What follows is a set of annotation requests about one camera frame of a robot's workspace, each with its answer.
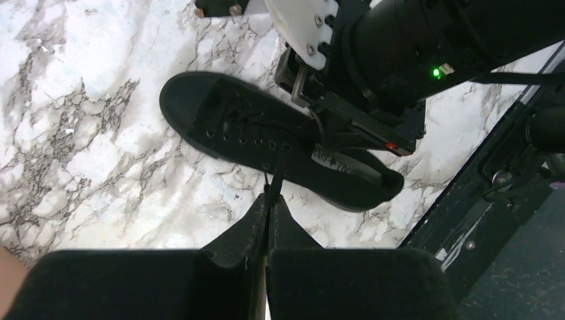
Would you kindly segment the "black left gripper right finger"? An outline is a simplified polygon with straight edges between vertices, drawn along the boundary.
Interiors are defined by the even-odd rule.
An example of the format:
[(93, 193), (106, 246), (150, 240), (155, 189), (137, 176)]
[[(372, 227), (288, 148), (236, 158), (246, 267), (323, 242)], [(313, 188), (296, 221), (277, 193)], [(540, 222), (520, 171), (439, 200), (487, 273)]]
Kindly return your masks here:
[(322, 246), (293, 218), (284, 197), (278, 195), (269, 207), (267, 265), (271, 264), (274, 252), (282, 249), (322, 249)]

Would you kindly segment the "black canvas sneaker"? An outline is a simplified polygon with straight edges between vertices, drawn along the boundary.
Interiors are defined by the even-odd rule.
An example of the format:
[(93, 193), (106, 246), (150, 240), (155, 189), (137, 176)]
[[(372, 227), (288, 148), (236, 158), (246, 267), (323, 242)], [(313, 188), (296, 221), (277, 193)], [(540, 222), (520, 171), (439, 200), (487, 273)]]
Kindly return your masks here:
[(179, 73), (163, 85), (159, 105), (168, 124), (198, 151), (280, 172), (346, 211), (373, 209), (404, 187), (403, 176), (368, 151), (323, 147), (313, 119), (236, 77)]

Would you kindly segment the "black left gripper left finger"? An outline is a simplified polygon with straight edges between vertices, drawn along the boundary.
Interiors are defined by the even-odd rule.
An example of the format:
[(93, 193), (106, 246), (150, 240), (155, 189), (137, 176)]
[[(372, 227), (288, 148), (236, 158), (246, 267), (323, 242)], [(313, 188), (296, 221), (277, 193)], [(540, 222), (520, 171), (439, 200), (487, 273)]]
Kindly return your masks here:
[(201, 283), (215, 301), (210, 319), (264, 319), (266, 315), (267, 196), (261, 193), (244, 216), (201, 249), (207, 275)]

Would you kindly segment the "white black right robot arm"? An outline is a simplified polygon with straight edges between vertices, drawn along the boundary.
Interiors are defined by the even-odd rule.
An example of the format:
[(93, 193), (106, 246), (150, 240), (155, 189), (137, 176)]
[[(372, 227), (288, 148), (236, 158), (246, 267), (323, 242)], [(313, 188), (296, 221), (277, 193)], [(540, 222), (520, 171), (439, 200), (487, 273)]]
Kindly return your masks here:
[(563, 1), (299, 1), (276, 84), (310, 109), (330, 150), (411, 155), (426, 99), (471, 81), (561, 85), (564, 73), (500, 67), (564, 40)]

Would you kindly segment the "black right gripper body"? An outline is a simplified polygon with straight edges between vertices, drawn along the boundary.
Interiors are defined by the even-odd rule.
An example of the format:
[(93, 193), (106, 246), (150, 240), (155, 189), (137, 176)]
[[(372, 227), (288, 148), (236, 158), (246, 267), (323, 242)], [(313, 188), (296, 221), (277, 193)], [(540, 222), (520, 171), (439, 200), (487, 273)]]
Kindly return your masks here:
[(324, 142), (335, 149), (351, 147), (412, 155), (426, 134), (426, 103), (417, 102), (388, 112), (375, 98), (367, 99), (355, 87), (340, 49), (331, 48), (336, 59), (317, 71), (291, 47), (286, 47), (275, 72), (275, 83), (291, 95), (291, 101), (320, 120)]

